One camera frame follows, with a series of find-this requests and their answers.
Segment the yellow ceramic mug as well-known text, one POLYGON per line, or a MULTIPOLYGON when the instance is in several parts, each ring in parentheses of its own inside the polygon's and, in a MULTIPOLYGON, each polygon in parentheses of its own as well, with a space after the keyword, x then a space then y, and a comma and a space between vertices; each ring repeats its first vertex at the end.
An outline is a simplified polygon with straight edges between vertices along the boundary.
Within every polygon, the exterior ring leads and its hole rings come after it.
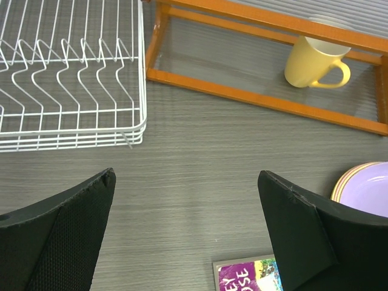
POLYGON ((299 36, 290 52, 284 69, 286 81, 297 88, 316 87, 335 89, 346 85, 351 76, 343 62, 351 48, 307 36, 299 36), (342 80, 334 84, 320 82, 332 69, 342 71, 342 80))

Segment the purple children's book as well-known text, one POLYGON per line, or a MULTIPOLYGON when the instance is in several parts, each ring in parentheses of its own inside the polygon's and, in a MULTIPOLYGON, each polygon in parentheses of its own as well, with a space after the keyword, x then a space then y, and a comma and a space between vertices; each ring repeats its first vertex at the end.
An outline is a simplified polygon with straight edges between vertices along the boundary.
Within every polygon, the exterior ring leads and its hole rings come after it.
POLYGON ((213 273, 219 291, 283 291, 274 255, 214 262, 213 273))

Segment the orange wooden shelf rack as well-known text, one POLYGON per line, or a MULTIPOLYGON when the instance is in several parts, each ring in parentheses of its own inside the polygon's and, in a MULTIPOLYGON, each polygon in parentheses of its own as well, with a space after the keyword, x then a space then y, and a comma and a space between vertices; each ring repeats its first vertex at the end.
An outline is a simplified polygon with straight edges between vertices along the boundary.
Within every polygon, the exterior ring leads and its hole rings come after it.
POLYGON ((331 27, 310 20, 271 12, 233 1, 157 1, 152 40, 146 52, 146 77, 189 90, 258 105, 280 112, 341 125, 381 136, 387 135, 387 39, 331 27), (377 121, 358 118, 331 110, 248 92, 200 79, 154 69, 160 46, 171 17, 199 22, 287 45, 298 36, 345 45, 346 57, 375 66, 377 121))

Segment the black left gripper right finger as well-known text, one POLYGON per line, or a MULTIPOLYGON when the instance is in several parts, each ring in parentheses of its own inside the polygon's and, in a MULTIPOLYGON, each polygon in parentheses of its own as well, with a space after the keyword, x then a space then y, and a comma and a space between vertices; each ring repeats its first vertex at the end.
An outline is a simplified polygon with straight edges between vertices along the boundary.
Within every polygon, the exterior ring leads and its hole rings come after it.
POLYGON ((258 191, 284 290, 387 290, 387 218, 268 170, 258 191))

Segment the purple plate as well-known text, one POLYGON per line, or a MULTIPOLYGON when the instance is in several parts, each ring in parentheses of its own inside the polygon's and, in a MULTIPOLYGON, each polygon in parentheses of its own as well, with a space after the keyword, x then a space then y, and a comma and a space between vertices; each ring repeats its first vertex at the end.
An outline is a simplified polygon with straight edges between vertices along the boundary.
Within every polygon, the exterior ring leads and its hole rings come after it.
POLYGON ((369 162, 337 181, 331 200, 374 215, 387 216, 387 163, 369 162))

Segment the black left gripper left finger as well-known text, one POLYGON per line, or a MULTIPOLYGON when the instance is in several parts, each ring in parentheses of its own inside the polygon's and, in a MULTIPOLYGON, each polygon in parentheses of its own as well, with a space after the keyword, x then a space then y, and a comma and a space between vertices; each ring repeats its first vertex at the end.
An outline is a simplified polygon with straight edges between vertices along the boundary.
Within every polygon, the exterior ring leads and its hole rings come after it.
POLYGON ((1 215, 1 290, 90 290, 115 192, 107 168, 1 215))

